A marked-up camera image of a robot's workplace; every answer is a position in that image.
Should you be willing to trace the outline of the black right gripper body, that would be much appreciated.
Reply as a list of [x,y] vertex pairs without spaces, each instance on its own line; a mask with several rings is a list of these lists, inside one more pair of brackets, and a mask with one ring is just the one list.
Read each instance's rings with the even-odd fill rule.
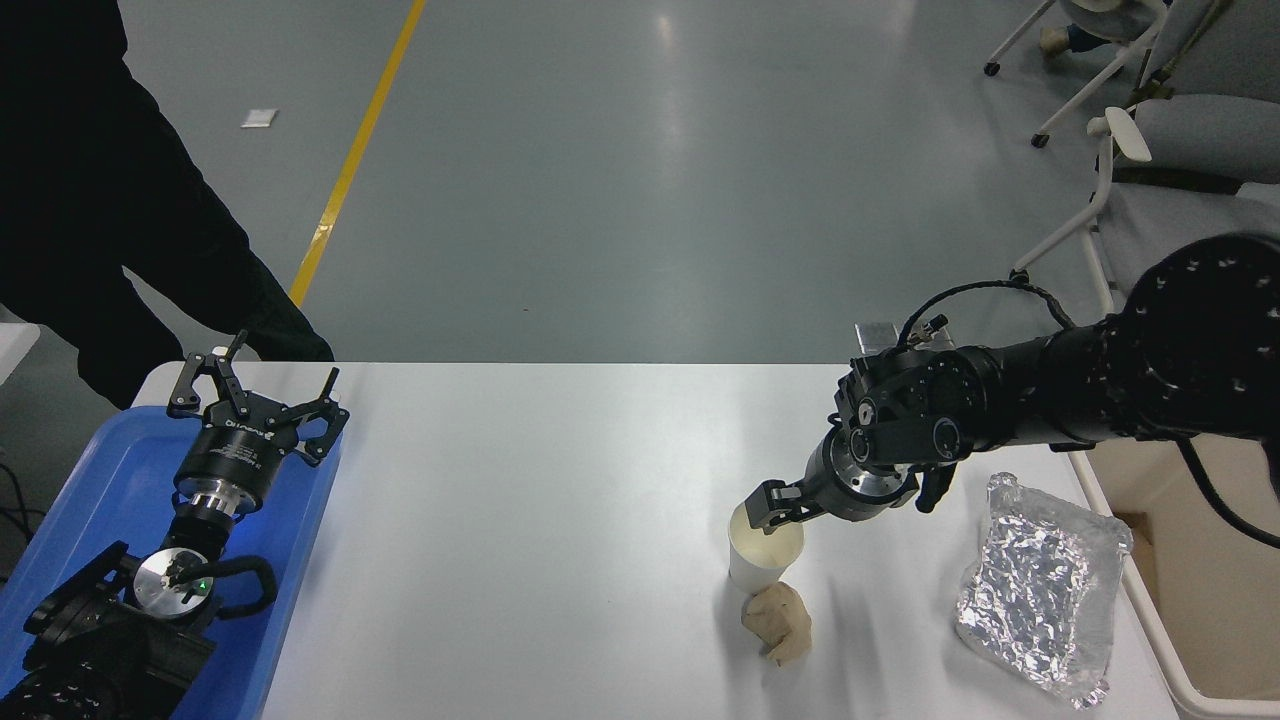
[[828,432],[806,461],[805,507],[809,514],[860,521],[863,512],[858,498],[846,483],[859,471],[849,451],[849,433]]

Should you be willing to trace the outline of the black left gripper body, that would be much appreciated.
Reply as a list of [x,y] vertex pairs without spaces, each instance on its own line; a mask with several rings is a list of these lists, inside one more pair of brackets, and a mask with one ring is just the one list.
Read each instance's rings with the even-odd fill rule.
[[198,419],[198,434],[178,469],[178,492],[193,497],[229,484],[246,498],[266,498],[297,443],[300,420],[273,400],[218,401]]

